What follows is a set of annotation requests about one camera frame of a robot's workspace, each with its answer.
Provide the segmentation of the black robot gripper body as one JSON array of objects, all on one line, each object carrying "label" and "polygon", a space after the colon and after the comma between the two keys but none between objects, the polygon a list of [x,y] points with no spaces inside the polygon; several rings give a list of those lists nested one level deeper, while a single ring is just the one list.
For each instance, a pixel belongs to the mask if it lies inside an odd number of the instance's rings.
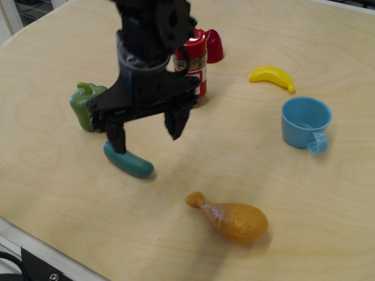
[{"label": "black robot gripper body", "polygon": [[87,103],[90,121],[95,131],[105,132],[107,121],[123,124],[135,119],[164,113],[168,103],[196,103],[198,78],[186,70],[166,69],[170,54],[146,61],[118,47],[120,73],[116,82]]}]

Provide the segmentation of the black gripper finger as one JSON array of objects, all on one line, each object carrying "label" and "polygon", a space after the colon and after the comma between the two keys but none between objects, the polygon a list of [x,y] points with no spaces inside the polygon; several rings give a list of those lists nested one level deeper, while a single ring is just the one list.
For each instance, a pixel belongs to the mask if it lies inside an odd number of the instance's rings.
[{"label": "black gripper finger", "polygon": [[189,119],[190,110],[190,104],[178,102],[168,103],[164,112],[165,126],[174,141],[181,136]]},{"label": "black gripper finger", "polygon": [[127,150],[123,124],[107,121],[105,123],[105,131],[114,152],[125,154]]}]

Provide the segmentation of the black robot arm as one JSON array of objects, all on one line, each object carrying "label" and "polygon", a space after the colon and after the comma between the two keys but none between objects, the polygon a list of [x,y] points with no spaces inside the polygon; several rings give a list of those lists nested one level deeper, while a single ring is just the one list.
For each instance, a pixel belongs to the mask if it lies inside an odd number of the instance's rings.
[{"label": "black robot arm", "polygon": [[124,123],[163,113],[173,139],[181,136],[197,101],[198,78],[188,68],[169,72],[171,56],[195,35],[188,1],[116,1],[122,19],[117,31],[116,82],[87,103],[94,129],[107,134],[115,152],[126,153]]}]

